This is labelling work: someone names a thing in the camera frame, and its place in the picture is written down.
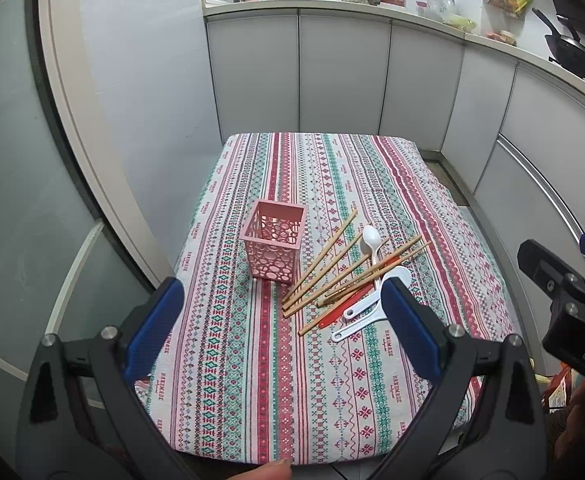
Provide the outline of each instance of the pan handle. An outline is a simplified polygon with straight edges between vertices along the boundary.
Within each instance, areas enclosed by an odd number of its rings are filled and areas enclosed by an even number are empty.
[[[575,41],[577,43],[581,43],[581,38],[579,37],[579,34],[577,34],[577,31],[574,27],[574,25],[572,24],[572,22],[566,18],[565,16],[559,16],[557,14],[557,20],[559,20],[559,23],[561,23],[561,25],[565,25],[568,30],[570,31],[570,34],[573,35],[573,38],[575,38]]]
[[[557,30],[557,28],[553,25],[553,23],[547,18],[547,16],[543,12],[538,10],[537,7],[532,7],[532,12],[534,12],[537,15],[537,17],[548,26],[548,28],[552,31],[552,35],[555,38],[557,39],[561,38],[561,34]]]

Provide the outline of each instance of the patterned tablecloth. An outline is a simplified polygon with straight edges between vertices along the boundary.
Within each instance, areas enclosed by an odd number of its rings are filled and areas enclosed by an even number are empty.
[[[287,286],[253,280],[238,241],[258,198],[307,205],[303,268],[355,206],[359,216],[346,229],[347,240],[366,219],[391,237],[382,254],[422,234],[433,245],[407,264],[416,299],[473,336],[502,340],[512,332],[501,277],[412,142],[344,134],[233,136],[205,186],[178,263],[184,310],[150,381],[136,387],[174,449],[248,463],[383,454],[428,393],[387,321],[333,344],[331,331],[341,321],[297,336],[319,313],[314,306],[282,319]],[[356,244],[339,270],[360,251]],[[458,423],[468,419],[479,386],[471,384]]]

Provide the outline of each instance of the kitchen counter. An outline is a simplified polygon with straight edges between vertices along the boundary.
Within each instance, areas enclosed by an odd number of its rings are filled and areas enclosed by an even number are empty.
[[[326,11],[341,11],[350,12],[362,16],[389,18],[394,22],[402,22],[407,25],[416,26],[421,29],[432,30],[438,33],[463,40],[466,43],[474,44],[484,48],[490,48],[499,51],[506,56],[517,60],[526,62],[534,67],[546,72],[556,78],[559,78],[567,85],[574,88],[585,97],[585,81],[568,70],[562,68],[556,63],[552,63],[547,59],[537,56],[531,52],[527,52],[518,47],[501,43],[495,40],[489,40],[483,36],[476,36],[474,34],[466,34],[456,28],[449,27],[443,23],[423,18],[417,14],[413,14],[403,7],[394,6],[392,4],[382,3],[379,6],[370,6],[365,4],[353,4],[343,2],[341,0],[257,0],[252,2],[242,2],[240,4],[220,4],[211,2],[210,0],[202,0],[202,7],[204,17],[210,19],[211,17],[232,18],[242,16],[244,13],[256,11],[268,11],[278,9],[315,9]]]
[[[530,52],[401,7],[340,0],[204,5],[223,139],[339,132],[412,140],[468,200],[541,373],[549,299],[517,268],[544,244],[585,278],[585,81]]]

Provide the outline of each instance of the pink plastic basket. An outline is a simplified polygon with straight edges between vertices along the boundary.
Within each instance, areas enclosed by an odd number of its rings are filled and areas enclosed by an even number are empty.
[[[246,244],[250,271],[255,278],[293,283],[299,263],[307,207],[257,200],[240,240]]]

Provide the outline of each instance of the door frame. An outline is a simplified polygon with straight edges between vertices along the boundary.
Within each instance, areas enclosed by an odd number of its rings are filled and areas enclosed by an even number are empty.
[[[79,0],[34,0],[54,106],[77,166],[125,250],[153,286],[174,276],[128,185],[101,110]]]

